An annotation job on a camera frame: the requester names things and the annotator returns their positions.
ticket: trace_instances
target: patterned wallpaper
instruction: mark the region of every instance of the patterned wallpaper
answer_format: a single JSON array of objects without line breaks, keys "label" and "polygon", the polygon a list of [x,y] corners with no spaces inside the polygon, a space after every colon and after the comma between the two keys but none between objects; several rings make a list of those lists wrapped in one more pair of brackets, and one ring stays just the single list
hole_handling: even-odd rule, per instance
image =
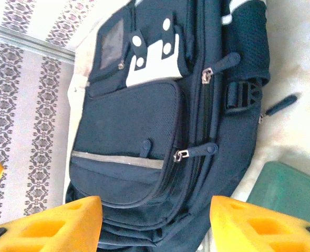
[{"label": "patterned wallpaper", "polygon": [[77,37],[98,0],[0,0],[0,25],[75,50]]},{"label": "patterned wallpaper", "polygon": [[0,224],[62,203],[72,75],[72,64],[0,43]]}]

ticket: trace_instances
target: metal zipper pull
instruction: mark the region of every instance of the metal zipper pull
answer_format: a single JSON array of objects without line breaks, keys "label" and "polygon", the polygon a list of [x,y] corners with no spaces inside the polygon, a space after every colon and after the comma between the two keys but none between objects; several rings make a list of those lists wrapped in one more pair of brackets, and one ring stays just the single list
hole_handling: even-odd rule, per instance
[{"label": "metal zipper pull", "polygon": [[206,143],[200,146],[191,147],[186,150],[178,150],[174,154],[174,162],[179,163],[183,158],[190,156],[209,156],[214,155],[218,151],[218,146],[215,143]]},{"label": "metal zipper pull", "polygon": [[228,68],[238,65],[240,62],[240,55],[236,52],[229,53],[224,58],[213,64],[211,67],[205,68],[202,72],[202,84],[209,84],[211,76],[222,72]]},{"label": "metal zipper pull", "polygon": [[118,69],[119,70],[123,70],[123,68],[125,68],[125,60],[128,54],[128,50],[129,50],[129,42],[127,42],[127,44],[125,45],[125,47],[123,48],[123,51],[121,53],[121,61],[118,64]]},{"label": "metal zipper pull", "polygon": [[263,119],[266,116],[271,116],[275,113],[277,113],[278,111],[287,108],[288,106],[292,105],[295,101],[297,101],[297,96],[291,94],[290,96],[287,96],[286,98],[282,99],[281,101],[279,101],[277,104],[271,106],[269,109],[266,110],[265,113],[262,113],[259,117],[259,123],[262,123]]}]

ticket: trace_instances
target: backpack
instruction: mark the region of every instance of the backpack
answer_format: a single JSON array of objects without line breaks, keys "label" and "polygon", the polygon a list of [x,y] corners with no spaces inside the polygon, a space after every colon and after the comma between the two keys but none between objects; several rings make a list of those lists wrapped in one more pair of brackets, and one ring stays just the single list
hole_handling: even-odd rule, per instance
[{"label": "backpack", "polygon": [[66,202],[99,195],[97,251],[192,252],[255,148],[260,0],[131,1],[98,30]]}]

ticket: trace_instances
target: plastic buckle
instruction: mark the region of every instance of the plastic buckle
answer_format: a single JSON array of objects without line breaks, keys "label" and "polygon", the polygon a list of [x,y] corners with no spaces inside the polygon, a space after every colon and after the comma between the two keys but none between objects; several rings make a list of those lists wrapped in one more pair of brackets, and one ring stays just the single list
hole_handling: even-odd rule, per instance
[{"label": "plastic buckle", "polygon": [[231,82],[225,91],[225,113],[239,113],[250,110],[262,99],[262,85],[251,81]]}]

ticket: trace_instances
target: reflective strip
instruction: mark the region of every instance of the reflective strip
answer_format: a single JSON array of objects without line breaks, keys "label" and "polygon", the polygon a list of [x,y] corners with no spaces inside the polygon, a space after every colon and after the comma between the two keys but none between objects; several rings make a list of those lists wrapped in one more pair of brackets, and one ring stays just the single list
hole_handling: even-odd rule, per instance
[{"label": "reflective strip", "polygon": [[107,156],[107,155],[98,155],[91,154],[87,152],[80,151],[72,151],[71,156],[76,156],[78,158],[83,159],[91,159],[100,162],[112,162],[119,164],[129,164],[146,168],[153,169],[162,169],[163,160],[155,160],[155,159],[144,159],[142,157],[133,157],[133,156]]}]

